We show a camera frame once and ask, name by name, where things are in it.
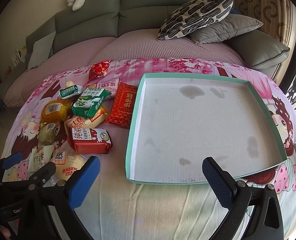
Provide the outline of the clear steamed cake packet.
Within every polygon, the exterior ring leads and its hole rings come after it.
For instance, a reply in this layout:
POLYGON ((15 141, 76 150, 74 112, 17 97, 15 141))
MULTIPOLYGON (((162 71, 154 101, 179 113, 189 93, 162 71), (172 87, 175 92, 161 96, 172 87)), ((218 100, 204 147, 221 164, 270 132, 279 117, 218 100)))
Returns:
POLYGON ((85 158, 74 151, 62 150, 55 154, 51 161, 56 165, 55 180, 68 180, 72 174, 81 169, 85 158))

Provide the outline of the green clear pastry packet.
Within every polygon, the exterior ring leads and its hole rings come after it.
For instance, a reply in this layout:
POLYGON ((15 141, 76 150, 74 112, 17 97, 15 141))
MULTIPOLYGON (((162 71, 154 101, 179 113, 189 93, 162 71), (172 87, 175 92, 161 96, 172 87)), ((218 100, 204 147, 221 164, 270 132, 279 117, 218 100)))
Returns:
POLYGON ((53 145, 59 131, 59 124, 59 122, 44 122, 41 124, 38 134, 38 147, 53 145))

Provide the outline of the red milk biscuit pack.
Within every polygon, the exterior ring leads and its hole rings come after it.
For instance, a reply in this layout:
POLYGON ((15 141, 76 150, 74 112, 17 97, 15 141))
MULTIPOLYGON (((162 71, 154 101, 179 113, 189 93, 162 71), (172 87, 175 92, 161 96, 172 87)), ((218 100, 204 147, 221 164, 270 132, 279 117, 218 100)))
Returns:
POLYGON ((67 141, 77 154, 108 154, 113 146, 103 128, 69 128, 67 141))

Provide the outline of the orange yellow snack packet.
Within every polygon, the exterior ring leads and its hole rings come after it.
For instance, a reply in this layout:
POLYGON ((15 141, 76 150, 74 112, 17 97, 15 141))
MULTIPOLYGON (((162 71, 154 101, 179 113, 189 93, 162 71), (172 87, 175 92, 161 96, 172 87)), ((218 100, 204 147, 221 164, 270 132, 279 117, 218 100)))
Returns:
POLYGON ((92 118, 73 116, 64 122, 65 131, 69 134, 70 128, 96 128, 109 116, 108 109, 102 105, 92 118))

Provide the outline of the yellow transparent cake packet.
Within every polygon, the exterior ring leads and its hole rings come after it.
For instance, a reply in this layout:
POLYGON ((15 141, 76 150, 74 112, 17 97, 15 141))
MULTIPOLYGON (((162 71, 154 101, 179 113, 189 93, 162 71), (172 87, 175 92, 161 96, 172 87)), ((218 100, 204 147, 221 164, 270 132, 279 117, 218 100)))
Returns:
POLYGON ((58 99, 48 102, 41 111, 41 119, 47 123, 65 121, 71 109, 71 101, 58 99))

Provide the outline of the red gold cake packet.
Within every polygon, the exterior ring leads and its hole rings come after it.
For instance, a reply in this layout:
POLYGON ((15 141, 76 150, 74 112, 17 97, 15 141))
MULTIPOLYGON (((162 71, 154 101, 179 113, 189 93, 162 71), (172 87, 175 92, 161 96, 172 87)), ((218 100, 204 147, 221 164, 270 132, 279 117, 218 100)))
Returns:
POLYGON ((105 122, 123 128, 130 128, 138 87, 119 83, 109 117, 105 122))

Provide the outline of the small green white snack packet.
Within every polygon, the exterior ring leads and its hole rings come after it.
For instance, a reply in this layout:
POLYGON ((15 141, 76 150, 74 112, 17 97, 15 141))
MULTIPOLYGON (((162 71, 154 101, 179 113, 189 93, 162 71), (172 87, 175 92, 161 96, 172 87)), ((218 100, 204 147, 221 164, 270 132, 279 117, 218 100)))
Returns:
POLYGON ((68 99, 74 96, 79 96, 83 92, 83 87, 80 85, 73 85, 70 87, 66 87, 64 89, 60 89, 58 94, 61 99, 68 99))

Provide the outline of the green mung bean biscuit pack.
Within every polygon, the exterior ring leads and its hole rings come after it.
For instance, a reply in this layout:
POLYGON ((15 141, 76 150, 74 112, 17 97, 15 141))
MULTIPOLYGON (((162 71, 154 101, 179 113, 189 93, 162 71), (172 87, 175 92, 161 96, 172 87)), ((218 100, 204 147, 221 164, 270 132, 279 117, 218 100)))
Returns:
POLYGON ((72 105, 75 116, 93 118, 103 101, 111 93, 104 88, 88 87, 72 105))

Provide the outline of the yellow jelly cup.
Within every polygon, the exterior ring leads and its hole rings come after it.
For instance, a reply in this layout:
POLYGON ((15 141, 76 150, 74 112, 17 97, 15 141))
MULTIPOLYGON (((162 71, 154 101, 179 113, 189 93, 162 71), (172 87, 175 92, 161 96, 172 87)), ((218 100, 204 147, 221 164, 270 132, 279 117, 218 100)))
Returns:
POLYGON ((75 84, 73 83, 73 81, 67 81, 65 83, 65 88, 68 88, 68 87, 71 87, 71 86, 74 86, 75 84))

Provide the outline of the pink swiss roll packet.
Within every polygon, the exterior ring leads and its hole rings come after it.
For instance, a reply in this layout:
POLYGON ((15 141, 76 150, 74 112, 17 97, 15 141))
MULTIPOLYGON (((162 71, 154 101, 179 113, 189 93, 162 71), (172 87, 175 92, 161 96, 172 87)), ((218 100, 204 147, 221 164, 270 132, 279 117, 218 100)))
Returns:
POLYGON ((96 84, 96 88, 104 88, 109 92, 109 95, 105 97, 106 100, 114 99, 119 87, 119 79, 111 79, 107 81, 101 81, 96 84))

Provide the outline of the red triangular snack packet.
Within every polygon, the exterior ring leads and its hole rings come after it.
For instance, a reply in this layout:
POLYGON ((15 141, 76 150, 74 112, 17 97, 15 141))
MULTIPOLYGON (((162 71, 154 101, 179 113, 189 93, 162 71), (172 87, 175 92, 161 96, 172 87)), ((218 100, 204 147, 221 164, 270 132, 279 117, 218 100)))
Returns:
POLYGON ((88 81, 106 76, 110 63, 111 60, 105 60, 91 65, 88 72, 88 81))

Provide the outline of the cream pastry packet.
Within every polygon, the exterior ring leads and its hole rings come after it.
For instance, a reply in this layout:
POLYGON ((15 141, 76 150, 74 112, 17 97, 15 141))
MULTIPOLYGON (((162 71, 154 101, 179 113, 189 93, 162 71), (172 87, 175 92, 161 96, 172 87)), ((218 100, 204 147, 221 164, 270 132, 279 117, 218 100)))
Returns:
POLYGON ((47 164, 51 159, 53 150, 54 145, 47 145, 33 151, 29 159, 28 172, 36 172, 47 164))

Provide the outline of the white items on shelf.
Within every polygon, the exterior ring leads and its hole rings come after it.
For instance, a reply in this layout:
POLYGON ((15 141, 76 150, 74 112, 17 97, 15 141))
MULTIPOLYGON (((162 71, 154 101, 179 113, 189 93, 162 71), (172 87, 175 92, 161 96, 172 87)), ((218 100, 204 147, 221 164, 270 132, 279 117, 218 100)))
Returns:
POLYGON ((25 62, 25 56, 27 55, 27 47, 24 46, 21 49, 16 49, 15 53, 11 56, 13 66, 16 67, 19 63, 25 62))

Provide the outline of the light grey small cushion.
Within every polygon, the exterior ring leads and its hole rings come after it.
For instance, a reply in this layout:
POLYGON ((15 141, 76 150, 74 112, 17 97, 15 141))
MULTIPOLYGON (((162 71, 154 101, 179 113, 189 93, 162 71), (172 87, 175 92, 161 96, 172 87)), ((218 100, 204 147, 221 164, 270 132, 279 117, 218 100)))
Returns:
POLYGON ((49 58, 55 35, 56 32, 54 31, 34 43, 27 70, 39 67, 49 58))

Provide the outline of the pink sofa seat cover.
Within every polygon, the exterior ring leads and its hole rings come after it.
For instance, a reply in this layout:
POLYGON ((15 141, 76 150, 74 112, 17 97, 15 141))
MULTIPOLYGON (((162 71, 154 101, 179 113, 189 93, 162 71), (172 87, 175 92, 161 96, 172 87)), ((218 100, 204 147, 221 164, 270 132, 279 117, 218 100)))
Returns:
POLYGON ((156 29, 135 30, 118 38, 100 37, 69 46, 43 62, 39 67, 9 75, 12 84, 4 93, 7 107, 22 106, 30 94, 48 76, 68 69, 89 66, 105 60, 130 60, 139 58, 191 58, 244 65, 241 56, 227 44, 195 44, 183 37, 167 41, 157 40, 156 29))

